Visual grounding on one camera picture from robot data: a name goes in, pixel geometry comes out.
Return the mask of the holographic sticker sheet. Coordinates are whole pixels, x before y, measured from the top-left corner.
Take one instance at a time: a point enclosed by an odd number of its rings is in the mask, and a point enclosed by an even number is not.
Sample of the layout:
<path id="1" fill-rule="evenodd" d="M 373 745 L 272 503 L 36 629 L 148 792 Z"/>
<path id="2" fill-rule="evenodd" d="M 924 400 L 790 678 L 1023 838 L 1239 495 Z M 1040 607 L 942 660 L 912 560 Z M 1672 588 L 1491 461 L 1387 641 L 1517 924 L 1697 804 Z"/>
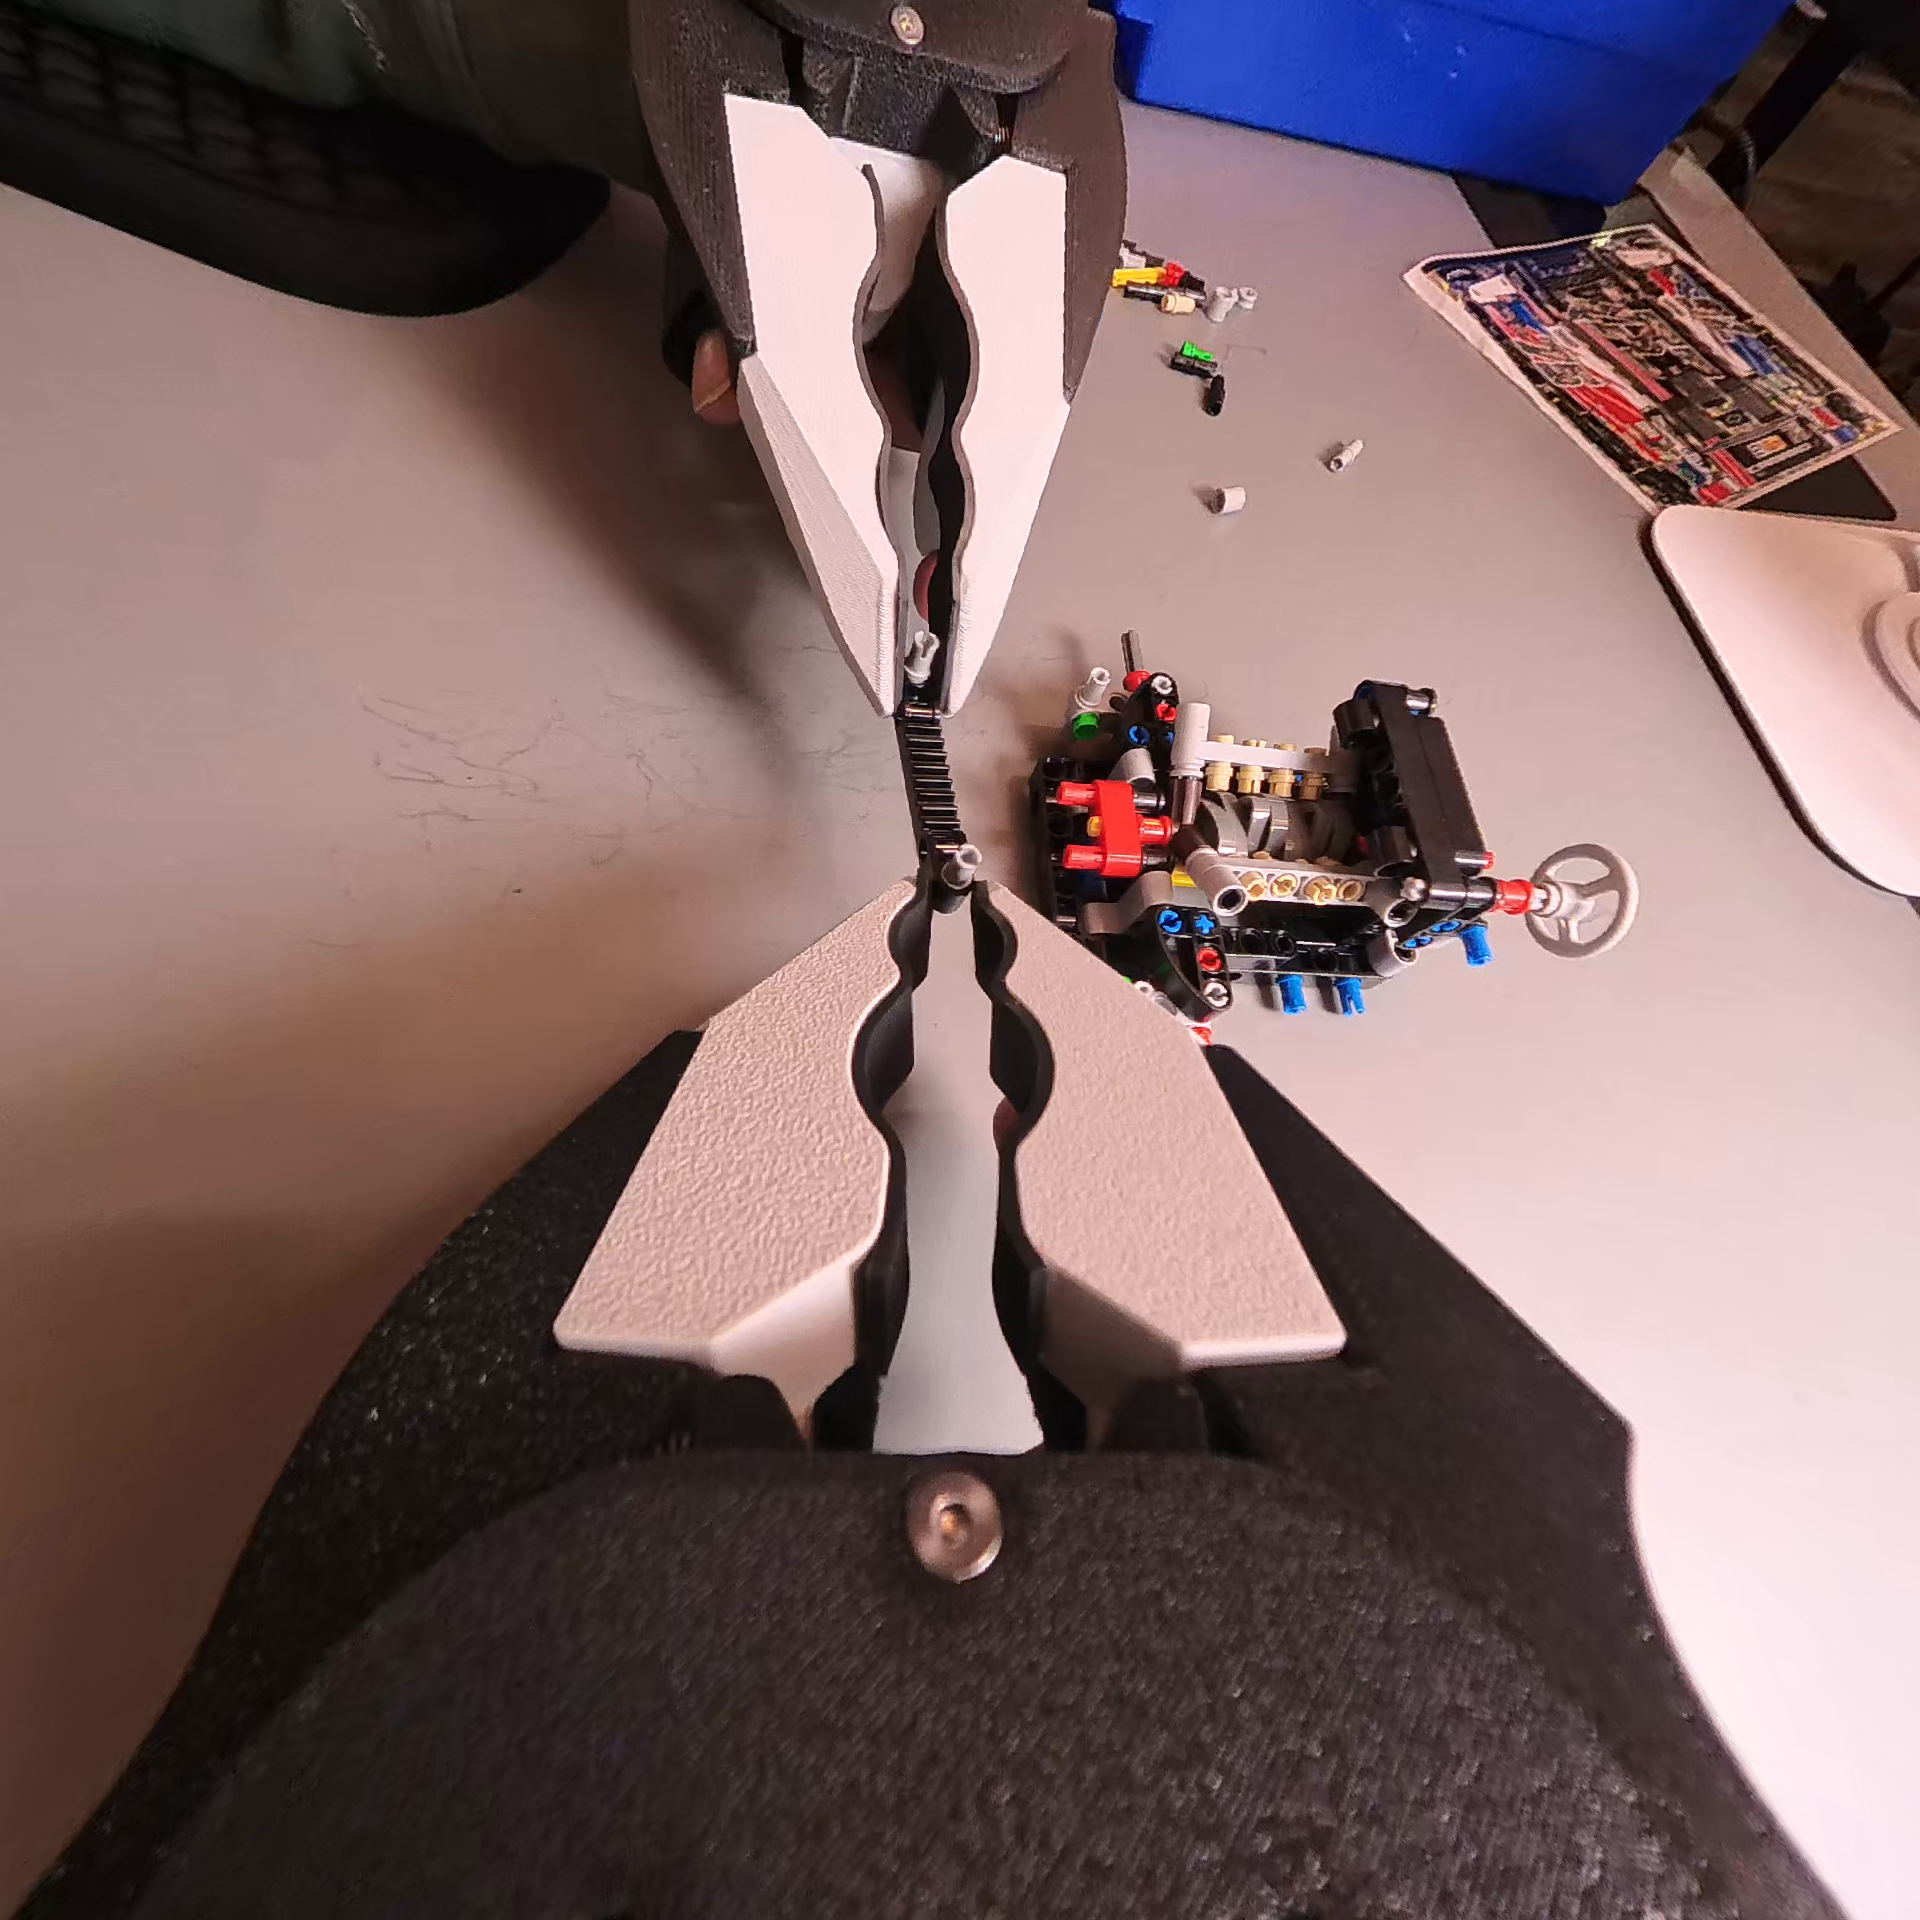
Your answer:
<path id="1" fill-rule="evenodd" d="M 1742 508 L 1901 430 L 1654 223 L 1429 256 L 1405 286 L 1651 511 Z"/>

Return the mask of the pile of small lego pieces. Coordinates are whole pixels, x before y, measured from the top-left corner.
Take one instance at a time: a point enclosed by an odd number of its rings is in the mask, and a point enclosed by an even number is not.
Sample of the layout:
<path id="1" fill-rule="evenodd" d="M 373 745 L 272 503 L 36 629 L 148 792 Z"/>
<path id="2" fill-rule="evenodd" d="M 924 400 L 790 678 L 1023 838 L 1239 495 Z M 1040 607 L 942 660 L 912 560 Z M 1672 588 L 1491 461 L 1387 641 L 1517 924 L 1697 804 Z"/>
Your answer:
<path id="1" fill-rule="evenodd" d="M 1236 316 L 1256 311 L 1260 291 L 1253 283 L 1228 283 L 1204 279 L 1182 261 L 1148 251 L 1123 237 L 1111 269 L 1111 292 L 1128 303 L 1151 307 L 1165 319 L 1198 319 L 1207 327 L 1222 327 Z M 1217 347 L 1192 337 L 1165 342 L 1158 349 L 1160 364 L 1187 377 L 1207 417 L 1221 417 L 1228 404 L 1228 374 Z"/>

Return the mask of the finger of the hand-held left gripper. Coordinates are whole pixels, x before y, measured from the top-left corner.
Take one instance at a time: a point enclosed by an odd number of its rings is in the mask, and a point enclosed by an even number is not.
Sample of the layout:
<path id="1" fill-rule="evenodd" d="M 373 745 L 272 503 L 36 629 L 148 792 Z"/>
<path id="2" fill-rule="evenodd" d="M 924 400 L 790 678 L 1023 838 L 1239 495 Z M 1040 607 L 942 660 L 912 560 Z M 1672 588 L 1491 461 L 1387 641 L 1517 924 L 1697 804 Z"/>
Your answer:
<path id="1" fill-rule="evenodd" d="M 949 583 L 942 711 L 966 702 L 1000 629 L 1064 432 L 1067 180 L 1000 156 L 945 197 L 936 244 L 957 316 L 927 480 Z"/>
<path id="2" fill-rule="evenodd" d="M 751 307 L 740 413 L 827 625 L 888 715 L 900 560 L 880 513 L 888 432 L 860 337 L 880 204 L 803 107 L 727 96 L 727 139 Z"/>

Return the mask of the person's left forearm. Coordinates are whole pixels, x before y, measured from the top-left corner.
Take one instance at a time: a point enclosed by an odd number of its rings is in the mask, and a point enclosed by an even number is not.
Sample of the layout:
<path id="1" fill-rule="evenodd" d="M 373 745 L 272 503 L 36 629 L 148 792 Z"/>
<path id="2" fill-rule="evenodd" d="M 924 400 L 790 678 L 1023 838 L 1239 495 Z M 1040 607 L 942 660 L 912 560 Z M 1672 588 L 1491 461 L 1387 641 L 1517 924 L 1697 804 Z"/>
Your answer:
<path id="1" fill-rule="evenodd" d="M 405 111 L 316 107 L 36 5 L 3 5 L 3 179 L 288 296 L 463 312 L 559 261 L 608 180 Z"/>

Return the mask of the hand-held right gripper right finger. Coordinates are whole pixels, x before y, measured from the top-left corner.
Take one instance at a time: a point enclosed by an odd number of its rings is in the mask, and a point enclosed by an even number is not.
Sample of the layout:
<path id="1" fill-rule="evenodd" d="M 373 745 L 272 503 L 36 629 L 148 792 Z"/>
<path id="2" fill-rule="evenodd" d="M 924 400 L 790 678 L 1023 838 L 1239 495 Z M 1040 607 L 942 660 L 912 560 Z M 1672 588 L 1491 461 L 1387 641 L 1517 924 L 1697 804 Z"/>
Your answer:
<path id="1" fill-rule="evenodd" d="M 1172 1014 L 1007 887 L 972 894 L 998 1148 L 992 1294 L 1049 1449 L 1142 1382 L 1328 1359 L 1345 1343 L 1301 1237 Z"/>

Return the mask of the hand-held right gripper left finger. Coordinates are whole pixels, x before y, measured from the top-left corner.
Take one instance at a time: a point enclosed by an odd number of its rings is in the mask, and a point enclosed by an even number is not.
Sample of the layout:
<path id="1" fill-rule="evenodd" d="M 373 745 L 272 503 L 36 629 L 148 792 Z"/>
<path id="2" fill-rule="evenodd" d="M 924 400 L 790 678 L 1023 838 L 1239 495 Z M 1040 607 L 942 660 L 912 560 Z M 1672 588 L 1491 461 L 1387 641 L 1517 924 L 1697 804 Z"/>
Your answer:
<path id="1" fill-rule="evenodd" d="M 815 1445 L 871 1445 L 907 1281 L 881 1111 L 915 1063 L 929 919 L 897 880 L 708 1020 L 557 1343 L 759 1376 Z"/>

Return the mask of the blue plastic bin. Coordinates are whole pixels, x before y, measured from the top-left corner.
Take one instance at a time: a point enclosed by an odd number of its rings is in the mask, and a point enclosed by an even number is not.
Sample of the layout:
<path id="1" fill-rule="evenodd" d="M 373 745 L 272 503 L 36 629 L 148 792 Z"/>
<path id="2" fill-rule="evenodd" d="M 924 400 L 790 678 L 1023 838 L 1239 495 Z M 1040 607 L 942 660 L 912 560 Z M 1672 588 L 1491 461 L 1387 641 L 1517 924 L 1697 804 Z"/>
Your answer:
<path id="1" fill-rule="evenodd" d="M 1788 1 L 1111 1 L 1141 105 L 1622 199 Z"/>

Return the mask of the black lego beam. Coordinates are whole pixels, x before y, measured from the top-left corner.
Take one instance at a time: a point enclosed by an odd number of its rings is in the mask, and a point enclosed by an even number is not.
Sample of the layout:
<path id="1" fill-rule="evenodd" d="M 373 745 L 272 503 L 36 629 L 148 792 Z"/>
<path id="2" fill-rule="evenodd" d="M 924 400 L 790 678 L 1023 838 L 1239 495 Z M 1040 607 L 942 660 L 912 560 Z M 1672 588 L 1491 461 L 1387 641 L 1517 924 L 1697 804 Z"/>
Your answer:
<path id="1" fill-rule="evenodd" d="M 935 911 L 951 913 L 969 901 L 972 888 L 961 896 L 945 894 L 940 868 L 949 848 L 972 838 L 957 809 L 942 715 L 925 702 L 903 702 L 895 712 L 895 742 L 918 852 L 918 888 Z"/>

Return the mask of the lego car chassis assembly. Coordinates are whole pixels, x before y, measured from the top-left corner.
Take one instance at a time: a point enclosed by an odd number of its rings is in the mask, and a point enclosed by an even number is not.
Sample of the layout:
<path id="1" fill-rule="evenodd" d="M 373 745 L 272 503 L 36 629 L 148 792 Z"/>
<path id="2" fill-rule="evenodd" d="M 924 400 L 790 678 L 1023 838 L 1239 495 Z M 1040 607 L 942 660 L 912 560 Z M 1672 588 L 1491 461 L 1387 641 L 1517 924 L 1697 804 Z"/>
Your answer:
<path id="1" fill-rule="evenodd" d="M 1425 952 L 1494 959 L 1517 921 L 1561 958 L 1631 931 L 1641 884 L 1603 846 L 1505 878 L 1430 687 L 1369 678 L 1328 742 L 1217 731 L 1211 707 L 1120 638 L 1027 781 L 1044 919 L 1209 1043 L 1239 998 L 1360 1017 Z"/>

